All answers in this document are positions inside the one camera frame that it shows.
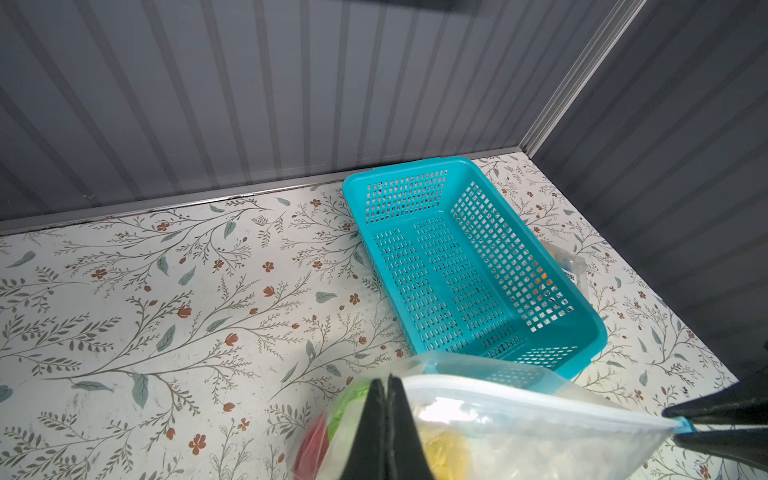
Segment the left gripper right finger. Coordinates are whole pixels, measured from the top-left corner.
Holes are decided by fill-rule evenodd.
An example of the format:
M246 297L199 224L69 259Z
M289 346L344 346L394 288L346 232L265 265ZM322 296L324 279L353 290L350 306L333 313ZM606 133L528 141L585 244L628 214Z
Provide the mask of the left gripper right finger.
M386 478L433 479L403 382L392 375L386 397Z

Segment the teal plastic basket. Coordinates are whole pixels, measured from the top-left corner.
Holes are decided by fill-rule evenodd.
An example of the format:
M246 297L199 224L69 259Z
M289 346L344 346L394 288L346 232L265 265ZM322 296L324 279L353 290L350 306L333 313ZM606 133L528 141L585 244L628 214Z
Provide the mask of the teal plastic basket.
M601 317L470 160L379 167L348 177L342 192L416 353L572 379L606 347Z

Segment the green lime toy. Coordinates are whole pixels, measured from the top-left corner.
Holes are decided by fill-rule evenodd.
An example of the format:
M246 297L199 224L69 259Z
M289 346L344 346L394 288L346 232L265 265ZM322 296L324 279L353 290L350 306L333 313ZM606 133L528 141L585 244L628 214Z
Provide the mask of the green lime toy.
M326 420L326 430L329 441L333 440L348 405L353 401L366 399L369 385L369 381L357 381L351 383L330 404L330 410Z

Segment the clear zip top bag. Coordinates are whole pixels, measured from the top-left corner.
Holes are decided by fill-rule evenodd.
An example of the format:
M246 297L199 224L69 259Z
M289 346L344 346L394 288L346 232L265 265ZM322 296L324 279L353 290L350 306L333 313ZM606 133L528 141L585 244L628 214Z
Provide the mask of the clear zip top bag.
M669 437L692 431L684 418L624 409L545 367L468 355L421 354L351 383L379 379L387 392L390 375L403 382L417 431L468 439L467 479L625 479ZM333 401L312 422L294 455L295 478L341 479L365 400L348 405L332 441Z

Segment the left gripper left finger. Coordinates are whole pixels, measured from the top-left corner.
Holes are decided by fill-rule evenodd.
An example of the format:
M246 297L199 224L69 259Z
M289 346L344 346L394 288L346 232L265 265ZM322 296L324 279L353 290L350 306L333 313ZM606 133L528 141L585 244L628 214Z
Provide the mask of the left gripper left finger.
M342 480L388 478L388 400L381 380L370 382Z

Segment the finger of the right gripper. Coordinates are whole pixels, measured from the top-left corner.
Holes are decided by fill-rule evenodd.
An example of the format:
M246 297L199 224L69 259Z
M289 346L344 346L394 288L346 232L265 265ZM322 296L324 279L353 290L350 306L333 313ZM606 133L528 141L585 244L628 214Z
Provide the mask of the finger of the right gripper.
M766 428L696 431L675 434L672 439L676 446L686 450L767 470Z
M767 424L767 368L730 387L663 410L665 418L718 425Z

